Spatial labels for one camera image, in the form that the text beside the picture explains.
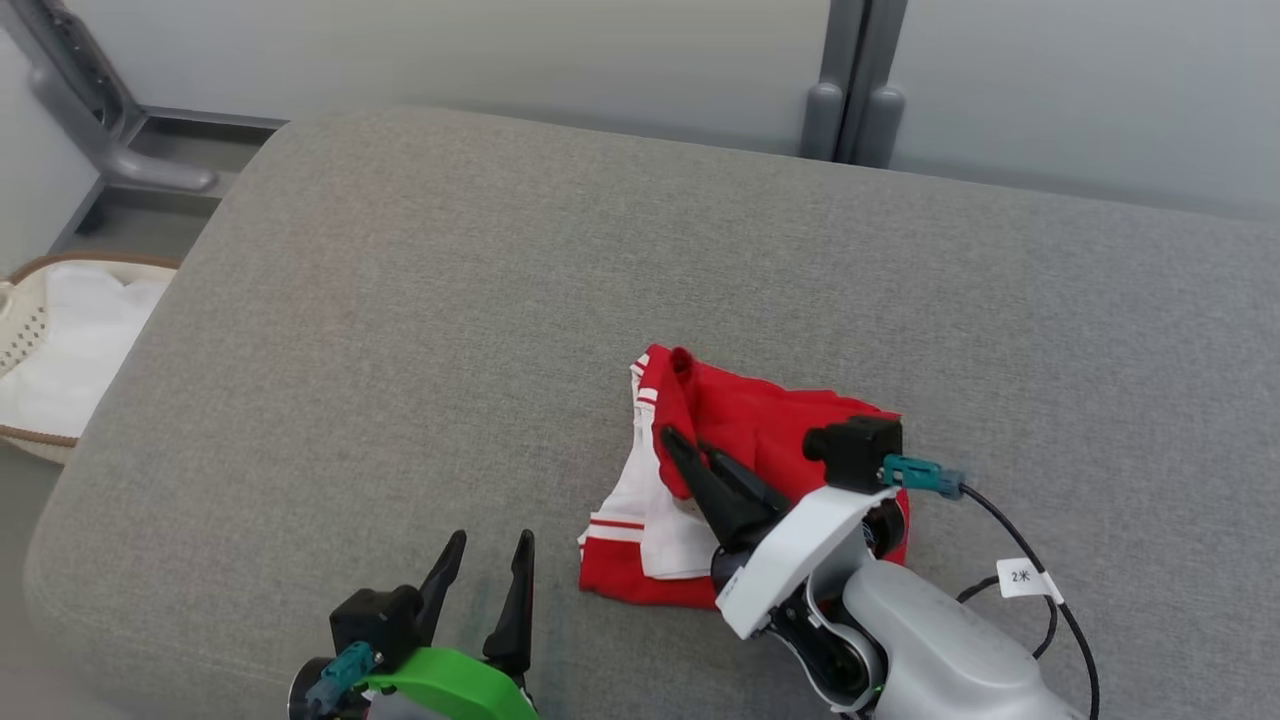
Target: red cloth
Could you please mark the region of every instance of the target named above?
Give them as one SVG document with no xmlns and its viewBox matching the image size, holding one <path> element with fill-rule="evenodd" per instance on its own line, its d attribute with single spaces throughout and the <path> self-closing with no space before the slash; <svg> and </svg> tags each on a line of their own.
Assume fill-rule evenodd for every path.
<svg viewBox="0 0 1280 720">
<path fill-rule="evenodd" d="M 773 383 L 735 375 L 699 363 L 684 350 L 649 347 L 648 360 L 637 363 L 640 395 L 653 411 L 653 446 L 662 483 L 680 500 L 691 497 L 684 478 L 667 455 L 658 430 L 675 425 L 685 437 L 719 447 L 756 475 L 777 488 L 792 503 L 824 484 L 823 465 L 806 460 L 801 452 L 804 434 L 810 428 L 841 423 L 854 415 L 897 418 L 860 400 L 841 397 L 832 391 L 787 391 Z M 655 400 L 646 397 L 655 396 Z M 910 528 L 906 493 L 899 505 Z M 709 577 L 659 580 L 644 574 L 639 538 L 643 523 L 603 523 L 614 525 L 616 537 L 586 537 L 579 587 L 602 596 L 637 605 L 680 605 L 716 607 L 716 591 Z M 886 557 L 904 564 L 906 542 Z"/>
</svg>

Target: gray wall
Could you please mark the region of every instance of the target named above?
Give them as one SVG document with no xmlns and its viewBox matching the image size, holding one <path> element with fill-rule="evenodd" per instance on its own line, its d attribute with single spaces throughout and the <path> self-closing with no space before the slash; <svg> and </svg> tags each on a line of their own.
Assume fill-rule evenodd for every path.
<svg viewBox="0 0 1280 720">
<path fill-rule="evenodd" d="M 909 0 L 902 170 L 1280 218 L 1274 0 Z"/>
<path fill-rule="evenodd" d="M 794 152 L 828 0 L 65 0 L 142 105 L 493 110 Z"/>
<path fill-rule="evenodd" d="M 31 64 L 0 29 L 0 277 L 58 240 L 97 170 L 27 90 Z"/>
</svg>

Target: red and white garment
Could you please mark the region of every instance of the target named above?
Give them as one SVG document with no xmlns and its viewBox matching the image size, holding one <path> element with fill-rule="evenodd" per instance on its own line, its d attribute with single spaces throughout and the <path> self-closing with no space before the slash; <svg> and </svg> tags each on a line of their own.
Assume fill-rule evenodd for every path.
<svg viewBox="0 0 1280 720">
<path fill-rule="evenodd" d="M 649 347 L 631 365 L 632 447 L 613 492 L 579 538 L 579 587 L 639 605 L 716 606 L 708 573 L 717 542 L 654 427 L 724 450 L 792 503 L 823 484 L 800 452 L 809 428 L 891 413 L 831 391 L 786 391 L 698 363 L 684 348 Z M 906 493 L 899 495 L 910 523 Z M 906 543 L 888 560 L 902 562 Z"/>
</svg>

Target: gray sofa cushion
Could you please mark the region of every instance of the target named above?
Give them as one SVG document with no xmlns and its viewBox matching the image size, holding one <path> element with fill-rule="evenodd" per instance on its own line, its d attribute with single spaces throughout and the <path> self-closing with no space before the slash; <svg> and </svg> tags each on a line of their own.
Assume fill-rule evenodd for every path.
<svg viewBox="0 0 1280 720">
<path fill-rule="evenodd" d="M 527 527 L 547 717 L 820 717 L 776 642 L 576 588 L 657 341 L 905 413 L 1039 550 L 1105 716 L 1270 716 L 1277 268 L 1276 228 L 1180 213 L 436 110 L 292 124 L 59 482 L 31 612 L 142 715 L 282 717 L 329 610 L 456 528 L 438 638 L 477 653 Z M 918 500 L 911 564 L 946 591 L 1016 553 Z M 987 596 L 1039 641 L 1041 602 Z M 1087 706 L 1065 628 L 1042 665 Z"/>
</svg>

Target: white cloth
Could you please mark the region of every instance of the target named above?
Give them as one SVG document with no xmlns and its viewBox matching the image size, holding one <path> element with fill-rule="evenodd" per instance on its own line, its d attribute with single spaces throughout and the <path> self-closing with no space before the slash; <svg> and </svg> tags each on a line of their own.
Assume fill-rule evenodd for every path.
<svg viewBox="0 0 1280 720">
<path fill-rule="evenodd" d="M 0 378 L 0 425 L 78 438 L 168 286 L 125 286 L 92 265 L 50 268 L 45 342 Z"/>
<path fill-rule="evenodd" d="M 641 387 L 648 361 L 644 355 L 631 365 L 631 455 L 622 466 L 618 484 L 591 514 L 579 543 L 588 537 L 637 542 L 645 577 L 658 580 L 700 578 L 710 573 L 718 543 L 705 521 L 680 509 L 658 477 L 658 454 L 653 445 L 658 391 Z"/>
</svg>

